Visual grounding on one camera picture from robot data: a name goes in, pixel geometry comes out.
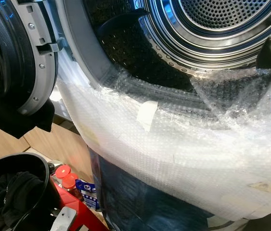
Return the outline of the black garment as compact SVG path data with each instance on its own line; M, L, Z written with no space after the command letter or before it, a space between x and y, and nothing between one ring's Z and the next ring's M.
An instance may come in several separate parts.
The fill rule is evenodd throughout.
M54 105L49 99L34 114L24 115L17 111L11 100L0 97L0 130L17 139L34 128L50 132L54 112Z

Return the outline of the dark clothes pile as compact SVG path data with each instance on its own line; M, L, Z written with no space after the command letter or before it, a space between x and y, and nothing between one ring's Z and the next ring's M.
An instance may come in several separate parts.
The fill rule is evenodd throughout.
M30 172L0 176L0 231L12 231L39 199L43 181Z

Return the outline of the yellow warning sticker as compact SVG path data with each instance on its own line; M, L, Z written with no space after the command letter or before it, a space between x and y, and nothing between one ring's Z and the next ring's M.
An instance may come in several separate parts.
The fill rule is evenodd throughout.
M271 193L271 182L270 181L260 181L260 182L249 183L247 186L254 188L254 189L257 189L258 191Z

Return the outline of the white paper label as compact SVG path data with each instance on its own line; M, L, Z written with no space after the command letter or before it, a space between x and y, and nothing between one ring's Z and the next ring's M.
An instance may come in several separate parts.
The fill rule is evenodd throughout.
M155 113L157 112L159 102L146 101L141 104L137 113L137 122L142 126L144 131L149 132L152 128Z

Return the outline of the clear bubble wrap sheet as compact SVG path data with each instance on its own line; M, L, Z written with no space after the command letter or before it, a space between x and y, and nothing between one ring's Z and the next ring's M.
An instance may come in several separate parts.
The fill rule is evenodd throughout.
M183 95L153 99L143 83L112 66L107 87L94 88L78 63L62 55L57 86L85 143L147 185L229 220L271 214L271 70L213 71L191 80L197 108ZM138 109L157 101L152 128Z

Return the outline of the blue white detergent bag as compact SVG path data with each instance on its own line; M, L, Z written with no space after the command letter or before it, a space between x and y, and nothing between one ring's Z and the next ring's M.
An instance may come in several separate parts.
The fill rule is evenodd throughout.
M96 186L93 183L87 183L83 180L76 179L75 185L81 191L81 194L83 196L83 202L87 205L87 207L96 210L100 209L96 194Z

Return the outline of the wooden platform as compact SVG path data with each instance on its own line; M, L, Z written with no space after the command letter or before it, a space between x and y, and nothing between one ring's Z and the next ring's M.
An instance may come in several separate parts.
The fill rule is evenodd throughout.
M80 135L70 130L52 124L50 132L34 128L18 139L0 130L0 158L8 154L25 152L30 148L51 160L67 163L76 168L80 174L91 173L87 145Z

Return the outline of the red-capped bottle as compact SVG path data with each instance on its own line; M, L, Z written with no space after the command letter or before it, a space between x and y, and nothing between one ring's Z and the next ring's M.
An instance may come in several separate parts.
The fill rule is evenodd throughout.
M66 178L69 174L71 174L71 167L69 165L60 165L54 172L54 176L59 179Z
M76 189L76 180L78 180L78 176L70 173L61 179L61 187L64 189Z

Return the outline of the red plastic stool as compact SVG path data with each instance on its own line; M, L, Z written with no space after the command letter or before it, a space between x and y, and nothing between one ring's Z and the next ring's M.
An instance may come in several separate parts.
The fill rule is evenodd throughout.
M91 211L83 202L72 196L63 188L54 185L60 195L61 206L58 207L60 211L64 206L70 207L77 211L77 216L74 223L69 228L69 231L109 231L107 226L103 224L102 220Z

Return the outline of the black glass washer door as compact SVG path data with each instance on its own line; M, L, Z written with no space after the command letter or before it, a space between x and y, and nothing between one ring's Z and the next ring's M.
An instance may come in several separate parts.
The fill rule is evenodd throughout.
M59 50L48 0L0 0L0 102L24 116L53 114Z

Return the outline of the black laundry bucket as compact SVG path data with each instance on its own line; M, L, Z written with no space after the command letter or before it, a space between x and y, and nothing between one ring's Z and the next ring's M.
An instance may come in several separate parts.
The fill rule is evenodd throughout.
M0 231L41 231L43 219L33 215L47 187L47 165L34 154L0 159Z

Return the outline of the silver metal bracket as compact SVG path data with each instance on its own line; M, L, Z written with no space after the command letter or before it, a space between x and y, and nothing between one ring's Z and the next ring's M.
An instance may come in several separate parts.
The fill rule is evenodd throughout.
M54 209L52 216L55 220L49 231L69 231L77 216L77 211L71 207L64 206L60 211Z

